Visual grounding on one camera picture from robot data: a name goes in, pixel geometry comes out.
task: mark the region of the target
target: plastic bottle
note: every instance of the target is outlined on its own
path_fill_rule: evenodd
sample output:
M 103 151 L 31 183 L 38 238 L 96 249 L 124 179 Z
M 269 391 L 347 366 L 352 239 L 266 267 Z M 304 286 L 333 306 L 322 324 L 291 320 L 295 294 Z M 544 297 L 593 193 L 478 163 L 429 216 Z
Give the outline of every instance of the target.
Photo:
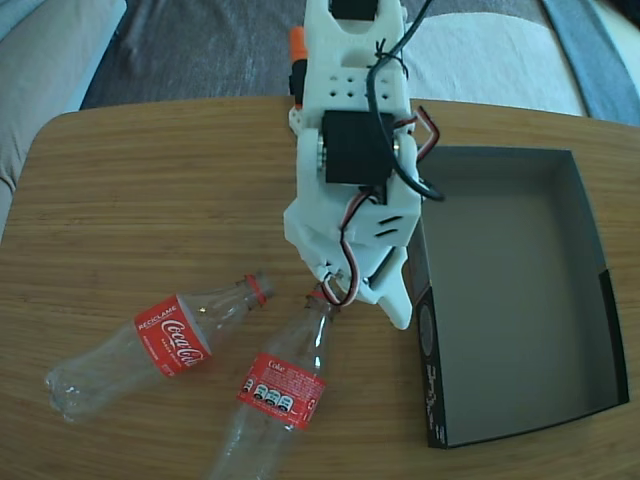
M 229 287 L 168 298 L 94 350 L 51 370 L 45 380 L 51 406 L 67 421 L 82 421 L 134 390 L 197 365 L 272 294 L 269 280 L 258 274 Z
M 208 480 L 270 480 L 316 409 L 324 382 L 327 337 L 338 311 L 320 291 L 253 362 L 241 404 Z

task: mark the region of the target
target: red bottle label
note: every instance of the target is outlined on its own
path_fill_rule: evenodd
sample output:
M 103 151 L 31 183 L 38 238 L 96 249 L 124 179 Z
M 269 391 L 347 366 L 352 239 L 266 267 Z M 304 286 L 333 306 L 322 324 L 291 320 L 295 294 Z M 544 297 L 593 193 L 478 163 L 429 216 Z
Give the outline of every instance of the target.
M 142 345 L 156 367 L 167 377 L 173 377 L 211 356 L 204 342 L 198 338 L 193 320 L 187 315 L 174 295 L 141 313 L 134 321 Z
M 325 383 L 295 365 L 267 353 L 253 361 L 238 399 L 304 430 L 311 421 Z

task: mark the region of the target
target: gray sofa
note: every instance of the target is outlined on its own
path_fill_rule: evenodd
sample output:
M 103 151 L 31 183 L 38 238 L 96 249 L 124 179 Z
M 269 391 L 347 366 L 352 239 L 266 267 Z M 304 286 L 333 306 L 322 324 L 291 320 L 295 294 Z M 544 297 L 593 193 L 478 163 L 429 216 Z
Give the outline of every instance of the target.
M 0 240 L 27 152 L 77 111 L 125 0 L 0 0 Z
M 618 115 L 640 112 L 640 103 L 616 46 L 628 48 L 632 70 L 640 42 L 611 42 L 593 6 L 603 1 L 434 0 L 404 52 L 410 94 L 633 124 Z M 423 0 L 402 2 L 412 19 Z M 288 31 L 303 22 L 305 4 L 0 0 L 0 239 L 28 149 L 47 121 L 81 102 L 285 95 Z

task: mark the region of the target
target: robotic arm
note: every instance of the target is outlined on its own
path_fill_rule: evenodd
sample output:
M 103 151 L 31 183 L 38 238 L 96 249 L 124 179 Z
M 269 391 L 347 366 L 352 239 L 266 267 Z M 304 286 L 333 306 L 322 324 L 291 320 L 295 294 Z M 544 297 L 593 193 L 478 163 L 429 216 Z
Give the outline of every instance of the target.
M 400 45 L 406 19 L 399 0 L 307 1 L 304 30 L 292 31 L 297 198 L 284 213 L 287 240 L 328 298 L 379 304 L 399 329 L 411 319 L 401 269 L 422 197 L 443 198 L 416 166 L 437 128 L 424 110 L 412 113 L 399 52 L 383 51 Z M 419 121 L 432 133 L 420 152 L 411 136 Z

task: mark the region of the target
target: white 3d-printed part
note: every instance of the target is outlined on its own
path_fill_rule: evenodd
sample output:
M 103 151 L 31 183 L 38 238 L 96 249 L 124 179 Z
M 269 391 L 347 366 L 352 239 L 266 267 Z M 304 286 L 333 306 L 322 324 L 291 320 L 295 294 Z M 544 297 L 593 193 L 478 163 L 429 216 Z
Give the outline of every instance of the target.
M 365 82 L 369 67 L 377 61 L 376 42 L 386 39 L 385 51 L 395 45 L 404 34 L 405 20 L 406 10 L 398 0 L 379 0 L 374 22 L 337 21 L 328 0 L 307 1 L 304 103 L 302 109 L 289 113 L 289 124 L 298 137 L 297 198 L 284 214 L 285 236 L 318 280 L 330 272 L 345 291 L 350 270 L 339 245 L 338 226 L 347 203 L 359 190 L 355 185 L 326 183 L 322 117 L 327 110 L 369 110 Z M 399 62 L 389 62 L 380 71 L 376 93 L 381 113 L 393 114 L 396 119 L 412 115 L 407 80 Z M 417 180 L 413 137 L 396 133 L 395 142 L 399 163 Z M 396 327 L 405 329 L 411 319 L 411 302 L 401 269 L 420 216 L 421 198 L 395 174 L 387 182 L 387 195 L 386 205 L 363 204 L 345 235 L 361 271 L 357 299 L 379 304 Z M 395 231 L 379 235 L 389 230 Z M 369 285 L 369 277 L 376 271 L 375 281 Z

